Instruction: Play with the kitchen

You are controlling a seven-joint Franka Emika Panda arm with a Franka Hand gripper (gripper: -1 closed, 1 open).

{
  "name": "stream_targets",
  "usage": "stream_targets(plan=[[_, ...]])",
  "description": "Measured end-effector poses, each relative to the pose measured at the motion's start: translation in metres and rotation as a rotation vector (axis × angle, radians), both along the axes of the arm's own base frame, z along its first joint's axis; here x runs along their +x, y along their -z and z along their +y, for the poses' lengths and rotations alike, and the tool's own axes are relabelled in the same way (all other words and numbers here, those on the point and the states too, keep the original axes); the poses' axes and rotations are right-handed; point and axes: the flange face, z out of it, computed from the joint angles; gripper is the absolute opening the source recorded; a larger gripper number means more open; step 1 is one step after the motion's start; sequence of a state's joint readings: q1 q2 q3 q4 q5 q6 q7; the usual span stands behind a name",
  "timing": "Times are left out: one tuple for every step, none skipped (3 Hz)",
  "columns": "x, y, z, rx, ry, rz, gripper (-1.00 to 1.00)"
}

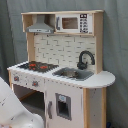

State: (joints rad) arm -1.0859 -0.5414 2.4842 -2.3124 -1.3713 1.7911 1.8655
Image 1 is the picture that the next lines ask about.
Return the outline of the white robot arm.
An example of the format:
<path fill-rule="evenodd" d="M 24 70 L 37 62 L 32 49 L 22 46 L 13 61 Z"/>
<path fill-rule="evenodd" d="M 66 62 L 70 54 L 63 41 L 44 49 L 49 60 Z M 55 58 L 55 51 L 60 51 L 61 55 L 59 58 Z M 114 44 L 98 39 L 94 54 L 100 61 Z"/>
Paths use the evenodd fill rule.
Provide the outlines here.
<path fill-rule="evenodd" d="M 0 124 L 11 128 L 44 128 L 42 117 L 28 111 L 1 77 Z"/>

